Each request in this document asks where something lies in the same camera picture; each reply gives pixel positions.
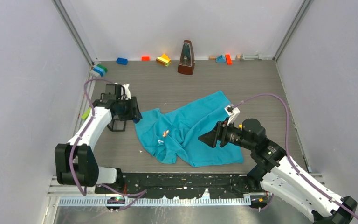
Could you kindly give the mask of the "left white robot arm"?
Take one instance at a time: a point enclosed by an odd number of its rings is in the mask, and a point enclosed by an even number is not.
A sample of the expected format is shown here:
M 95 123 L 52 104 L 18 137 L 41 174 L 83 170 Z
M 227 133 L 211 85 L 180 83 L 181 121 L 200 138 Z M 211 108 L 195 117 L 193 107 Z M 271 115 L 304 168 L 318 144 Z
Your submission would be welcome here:
M 105 128 L 114 130 L 115 121 L 138 123 L 142 119 L 137 98 L 131 95 L 129 84 L 107 84 L 100 99 L 91 105 L 78 132 L 67 143 L 55 147 L 57 181 L 61 185 L 80 187 L 106 184 L 111 192 L 119 193 L 124 189 L 121 170 L 99 166 L 93 150 Z

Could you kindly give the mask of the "orange copper brooch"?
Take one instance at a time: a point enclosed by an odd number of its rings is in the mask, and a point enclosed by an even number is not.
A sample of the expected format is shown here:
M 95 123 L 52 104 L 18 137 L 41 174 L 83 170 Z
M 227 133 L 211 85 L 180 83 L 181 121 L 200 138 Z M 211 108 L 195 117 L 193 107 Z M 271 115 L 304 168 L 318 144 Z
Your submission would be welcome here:
M 169 133 L 169 130 L 163 131 L 163 137 L 166 137 Z

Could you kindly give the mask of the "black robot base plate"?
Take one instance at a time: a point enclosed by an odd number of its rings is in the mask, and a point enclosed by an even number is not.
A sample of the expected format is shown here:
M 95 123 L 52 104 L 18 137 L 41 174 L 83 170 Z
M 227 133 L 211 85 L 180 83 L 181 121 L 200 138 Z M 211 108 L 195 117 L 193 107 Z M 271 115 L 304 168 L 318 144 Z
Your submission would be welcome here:
M 95 188 L 97 194 L 115 191 L 135 198 L 145 192 L 143 199 L 200 199 L 205 193 L 210 199 L 240 199 L 251 196 L 250 206 L 264 208 L 273 194 L 261 189 L 260 185 L 246 174 L 226 173 L 123 173 L 119 172 L 116 183 L 103 184 Z

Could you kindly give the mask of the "turquoise t-shirt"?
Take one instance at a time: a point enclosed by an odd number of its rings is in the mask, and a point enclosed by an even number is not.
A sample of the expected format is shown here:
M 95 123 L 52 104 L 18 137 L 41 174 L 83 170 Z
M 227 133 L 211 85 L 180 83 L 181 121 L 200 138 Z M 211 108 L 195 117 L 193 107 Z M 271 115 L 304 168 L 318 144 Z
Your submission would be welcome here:
M 239 146 L 211 148 L 198 140 L 228 116 L 224 108 L 230 103 L 217 91 L 165 114 L 158 108 L 145 111 L 135 124 L 136 134 L 142 147 L 163 164 L 174 164 L 178 158 L 193 167 L 243 163 Z

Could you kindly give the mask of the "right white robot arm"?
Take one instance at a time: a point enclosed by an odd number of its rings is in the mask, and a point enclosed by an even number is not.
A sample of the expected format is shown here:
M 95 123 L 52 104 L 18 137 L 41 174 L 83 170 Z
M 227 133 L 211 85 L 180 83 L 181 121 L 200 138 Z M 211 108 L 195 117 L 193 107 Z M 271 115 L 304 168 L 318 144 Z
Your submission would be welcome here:
M 241 128 L 218 121 L 198 137 L 211 148 L 218 144 L 240 146 L 251 151 L 256 166 L 247 174 L 252 191 L 266 190 L 295 207 L 315 224 L 348 224 L 355 215 L 357 202 L 329 190 L 303 170 L 286 151 L 268 139 L 257 119 L 246 119 Z

